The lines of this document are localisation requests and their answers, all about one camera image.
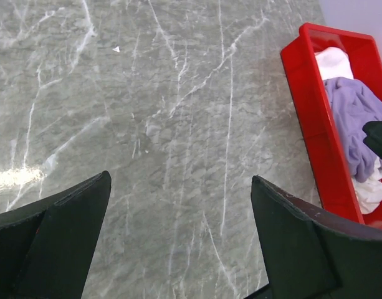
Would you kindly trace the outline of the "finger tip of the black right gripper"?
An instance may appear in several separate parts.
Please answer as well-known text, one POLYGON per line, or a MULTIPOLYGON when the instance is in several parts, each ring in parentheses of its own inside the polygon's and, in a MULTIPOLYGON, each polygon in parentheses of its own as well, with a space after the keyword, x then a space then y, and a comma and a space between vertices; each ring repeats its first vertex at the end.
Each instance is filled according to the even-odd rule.
POLYGON ((382 121, 369 121, 363 126, 363 142, 382 160, 382 121))

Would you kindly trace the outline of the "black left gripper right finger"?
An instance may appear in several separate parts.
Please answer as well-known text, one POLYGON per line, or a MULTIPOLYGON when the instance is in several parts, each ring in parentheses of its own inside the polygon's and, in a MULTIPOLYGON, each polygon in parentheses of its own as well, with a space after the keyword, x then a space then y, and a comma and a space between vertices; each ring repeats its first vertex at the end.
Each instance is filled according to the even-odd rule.
POLYGON ((251 202, 269 282, 253 298, 382 298, 382 230, 254 176, 251 202))

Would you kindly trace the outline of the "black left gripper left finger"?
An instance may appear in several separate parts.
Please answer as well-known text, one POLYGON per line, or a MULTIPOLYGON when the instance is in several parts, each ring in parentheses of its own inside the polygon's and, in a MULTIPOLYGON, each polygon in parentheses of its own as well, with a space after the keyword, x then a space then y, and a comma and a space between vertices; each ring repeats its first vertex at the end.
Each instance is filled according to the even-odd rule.
POLYGON ((103 171, 0 214, 0 298, 81 298, 111 186, 103 171))

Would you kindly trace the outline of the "lavender t shirt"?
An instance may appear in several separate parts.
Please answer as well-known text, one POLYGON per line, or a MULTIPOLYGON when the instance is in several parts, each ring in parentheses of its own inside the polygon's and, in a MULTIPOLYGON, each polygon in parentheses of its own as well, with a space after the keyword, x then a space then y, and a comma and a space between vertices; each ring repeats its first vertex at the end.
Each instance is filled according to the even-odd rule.
POLYGON ((378 168, 377 155, 363 142, 363 126, 382 121, 382 101, 357 79, 330 78, 323 84, 350 174, 363 183, 378 168))

